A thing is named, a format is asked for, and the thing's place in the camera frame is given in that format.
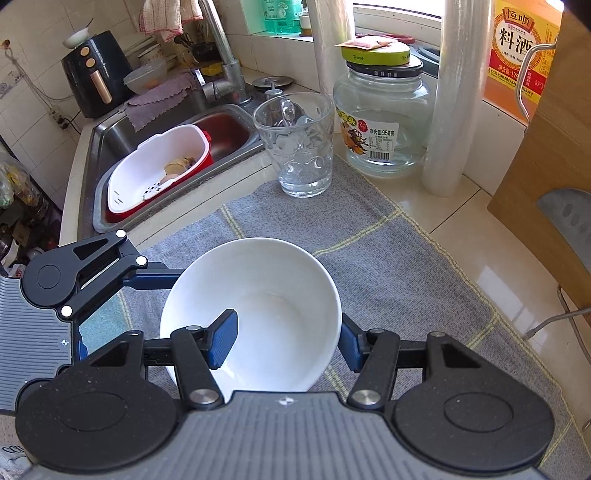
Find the white bowl with pink flowers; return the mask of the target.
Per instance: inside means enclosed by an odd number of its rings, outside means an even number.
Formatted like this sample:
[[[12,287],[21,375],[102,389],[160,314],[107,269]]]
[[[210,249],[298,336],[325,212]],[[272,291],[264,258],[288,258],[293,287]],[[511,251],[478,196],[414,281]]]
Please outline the white bowl with pink flowers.
[[[207,327],[226,309],[238,314],[238,337],[213,372],[224,397],[236,390],[310,390],[341,335],[342,305],[331,275],[283,240],[240,239],[201,255],[169,291],[159,334]]]

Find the grey blue checked towel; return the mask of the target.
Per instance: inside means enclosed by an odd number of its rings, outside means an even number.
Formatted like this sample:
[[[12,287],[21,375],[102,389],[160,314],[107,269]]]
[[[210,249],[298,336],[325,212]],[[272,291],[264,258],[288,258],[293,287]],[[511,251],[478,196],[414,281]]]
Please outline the grey blue checked towel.
[[[446,332],[540,394],[555,432],[541,462],[552,479],[586,479],[590,450],[558,382],[505,316],[453,257],[396,203],[345,162],[332,185],[311,199],[294,199],[266,172],[254,189],[212,207],[194,198],[165,208],[131,234],[149,259],[184,268],[222,243],[270,237],[294,243],[332,275],[342,308],[363,327],[383,327],[409,340]]]

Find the white colander basket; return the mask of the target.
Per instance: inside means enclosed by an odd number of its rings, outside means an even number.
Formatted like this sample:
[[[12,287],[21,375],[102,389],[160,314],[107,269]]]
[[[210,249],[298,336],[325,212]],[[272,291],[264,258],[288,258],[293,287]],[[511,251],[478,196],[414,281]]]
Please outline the white colander basket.
[[[126,218],[212,164],[207,131],[188,124],[155,134],[113,170],[107,183],[108,212]]]

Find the steel sink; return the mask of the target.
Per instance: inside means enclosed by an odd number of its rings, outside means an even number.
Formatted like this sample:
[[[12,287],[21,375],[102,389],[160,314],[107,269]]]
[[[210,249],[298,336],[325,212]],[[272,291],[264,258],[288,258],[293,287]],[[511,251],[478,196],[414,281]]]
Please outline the steel sink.
[[[90,135],[75,237],[130,231],[215,176],[263,151],[252,115],[262,91],[204,107],[190,95],[141,130],[119,110]]]

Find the red wash basin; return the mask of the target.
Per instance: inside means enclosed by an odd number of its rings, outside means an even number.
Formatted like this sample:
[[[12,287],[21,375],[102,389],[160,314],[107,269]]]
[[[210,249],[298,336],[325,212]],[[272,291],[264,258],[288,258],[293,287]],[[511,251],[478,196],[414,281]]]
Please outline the red wash basin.
[[[115,218],[107,209],[107,183],[116,166],[142,142],[155,134],[161,134],[171,128],[192,124],[208,132],[211,136],[211,152],[213,164],[180,185],[171,188],[162,196],[126,218]],[[104,175],[95,190],[94,228],[109,228],[114,224],[138,223],[147,216],[164,208],[173,201],[183,197],[190,190],[242,161],[247,154],[260,146],[259,137],[253,129],[252,122],[245,114],[235,107],[219,107],[214,111],[197,115],[183,123],[172,126],[163,118],[148,127],[135,132],[128,118],[122,117],[102,132],[99,150],[100,165],[105,169]]]

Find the purple dish cloth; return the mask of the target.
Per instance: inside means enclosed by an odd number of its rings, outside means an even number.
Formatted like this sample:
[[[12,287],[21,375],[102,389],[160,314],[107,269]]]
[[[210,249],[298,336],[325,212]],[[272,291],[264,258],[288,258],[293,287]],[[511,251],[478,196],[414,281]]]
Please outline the purple dish cloth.
[[[200,83],[190,73],[182,73],[128,100],[124,107],[125,114],[134,131],[138,132],[159,116],[178,106],[191,91],[199,86]]]

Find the steel faucet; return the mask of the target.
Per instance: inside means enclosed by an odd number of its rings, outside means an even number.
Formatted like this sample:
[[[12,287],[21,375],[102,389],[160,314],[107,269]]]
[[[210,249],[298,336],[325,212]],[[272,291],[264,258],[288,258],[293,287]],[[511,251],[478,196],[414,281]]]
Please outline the steel faucet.
[[[211,27],[211,33],[216,44],[217,51],[221,57],[223,77],[202,86],[205,96],[210,102],[224,97],[231,97],[231,100],[238,105],[249,103],[252,96],[246,89],[245,78],[238,59],[233,55],[228,37],[226,37],[221,19],[216,11],[214,1],[199,0],[198,4],[204,20]]]

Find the black air fryer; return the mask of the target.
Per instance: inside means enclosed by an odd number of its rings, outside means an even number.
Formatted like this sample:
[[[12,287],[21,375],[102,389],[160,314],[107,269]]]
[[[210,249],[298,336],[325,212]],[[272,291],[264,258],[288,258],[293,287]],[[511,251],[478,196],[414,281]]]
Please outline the black air fryer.
[[[84,40],[61,65],[85,118],[97,119],[133,96],[124,84],[131,66],[110,30]]]

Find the plastic wrap roll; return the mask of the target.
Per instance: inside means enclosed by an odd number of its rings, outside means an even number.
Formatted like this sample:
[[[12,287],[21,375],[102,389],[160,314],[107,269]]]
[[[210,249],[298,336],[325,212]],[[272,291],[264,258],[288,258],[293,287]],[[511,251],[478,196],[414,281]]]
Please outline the plastic wrap roll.
[[[339,44],[355,38],[353,2],[346,0],[308,0],[314,39],[318,83],[322,93],[332,95],[335,82],[346,74]]]
[[[460,183],[475,135],[493,29],[492,1],[448,1],[440,68],[422,182],[439,197]]]

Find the large glass jar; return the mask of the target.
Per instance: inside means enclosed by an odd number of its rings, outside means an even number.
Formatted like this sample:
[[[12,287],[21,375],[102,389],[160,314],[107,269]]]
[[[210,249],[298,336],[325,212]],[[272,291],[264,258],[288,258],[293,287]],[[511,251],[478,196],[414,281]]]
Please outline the large glass jar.
[[[407,44],[363,36],[339,44],[348,72],[332,88],[346,159],[363,174],[393,178],[426,154],[435,96],[424,62]]]

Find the bamboo cutting board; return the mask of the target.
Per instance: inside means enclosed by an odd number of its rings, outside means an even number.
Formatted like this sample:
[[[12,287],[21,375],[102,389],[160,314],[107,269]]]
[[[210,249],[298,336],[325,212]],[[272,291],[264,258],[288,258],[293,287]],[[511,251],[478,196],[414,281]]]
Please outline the bamboo cutting board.
[[[560,188],[590,190],[590,3],[567,1],[541,101],[489,211],[544,265],[579,308],[590,273],[537,201]]]

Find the green detergent bottle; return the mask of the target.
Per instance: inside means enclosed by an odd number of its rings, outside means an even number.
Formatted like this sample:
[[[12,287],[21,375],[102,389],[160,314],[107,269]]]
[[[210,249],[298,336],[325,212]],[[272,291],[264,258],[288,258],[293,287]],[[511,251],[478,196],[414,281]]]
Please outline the green detergent bottle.
[[[291,34],[301,31],[300,17],[304,11],[301,0],[263,0],[262,3],[267,32]]]

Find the orange cooking wine bottle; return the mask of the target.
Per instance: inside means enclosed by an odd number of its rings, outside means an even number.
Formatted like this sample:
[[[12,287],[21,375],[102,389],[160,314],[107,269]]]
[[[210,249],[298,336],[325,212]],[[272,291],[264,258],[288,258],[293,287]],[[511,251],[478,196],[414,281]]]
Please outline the orange cooking wine bottle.
[[[496,1],[485,99],[527,124],[536,112],[554,58],[532,48],[556,42],[564,3]]]

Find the black handled santoku knife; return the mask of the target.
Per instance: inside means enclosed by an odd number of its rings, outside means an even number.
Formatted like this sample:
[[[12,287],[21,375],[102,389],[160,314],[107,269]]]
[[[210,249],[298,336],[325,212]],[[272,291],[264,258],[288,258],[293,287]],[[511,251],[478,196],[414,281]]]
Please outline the black handled santoku knife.
[[[566,240],[586,270],[590,271],[590,193],[574,188],[555,189],[542,195],[537,207]]]

